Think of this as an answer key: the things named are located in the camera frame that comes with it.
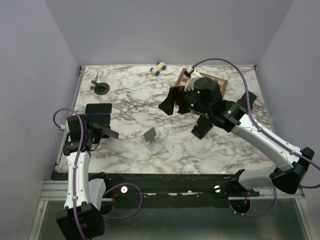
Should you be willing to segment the blue smartphone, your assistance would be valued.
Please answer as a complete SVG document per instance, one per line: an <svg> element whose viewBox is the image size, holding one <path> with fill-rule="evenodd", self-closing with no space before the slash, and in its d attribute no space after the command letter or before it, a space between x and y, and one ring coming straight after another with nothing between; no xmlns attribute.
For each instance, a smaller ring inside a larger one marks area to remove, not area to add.
<svg viewBox="0 0 320 240"><path fill-rule="evenodd" d="M88 103L85 107L86 115L104 115L112 113L111 103Z"/></svg>

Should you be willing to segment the purple smartphone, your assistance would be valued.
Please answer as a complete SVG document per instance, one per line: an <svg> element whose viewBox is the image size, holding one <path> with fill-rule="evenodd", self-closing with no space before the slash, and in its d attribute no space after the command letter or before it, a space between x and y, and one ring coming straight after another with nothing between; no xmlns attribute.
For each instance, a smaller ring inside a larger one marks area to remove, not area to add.
<svg viewBox="0 0 320 240"><path fill-rule="evenodd" d="M112 135L109 135L107 133L104 133L103 136L102 136L102 139L108 139L110 137L113 137Z"/></svg>

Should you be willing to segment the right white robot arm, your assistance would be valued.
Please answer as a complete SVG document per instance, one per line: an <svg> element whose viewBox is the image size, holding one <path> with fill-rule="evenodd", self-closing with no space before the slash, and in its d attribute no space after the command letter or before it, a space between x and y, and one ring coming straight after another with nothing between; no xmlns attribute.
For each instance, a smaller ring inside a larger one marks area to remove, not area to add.
<svg viewBox="0 0 320 240"><path fill-rule="evenodd" d="M172 86L168 96L158 106L168 116L174 113L198 114L200 117L192 133L202 139L212 127L232 133L265 154L275 167L256 170L241 170L236 180L230 183L230 191L241 196L253 188L276 187L287 194L295 194L305 176L314 151L300 149L265 129L256 120L250 119L249 111L234 101L224 100L218 83L208 77L195 81L192 90Z"/></svg>

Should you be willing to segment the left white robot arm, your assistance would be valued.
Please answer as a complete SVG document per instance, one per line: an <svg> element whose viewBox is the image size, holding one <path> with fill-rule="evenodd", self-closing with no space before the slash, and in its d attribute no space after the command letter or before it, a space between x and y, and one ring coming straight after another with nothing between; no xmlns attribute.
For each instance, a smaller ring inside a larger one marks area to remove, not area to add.
<svg viewBox="0 0 320 240"><path fill-rule="evenodd" d="M111 191L105 172L89 174L92 146L103 138L118 139L119 133L85 114L69 116L67 126L69 139L62 149L68 164L67 195L56 222L67 240L89 240L105 232L101 204Z"/></svg>

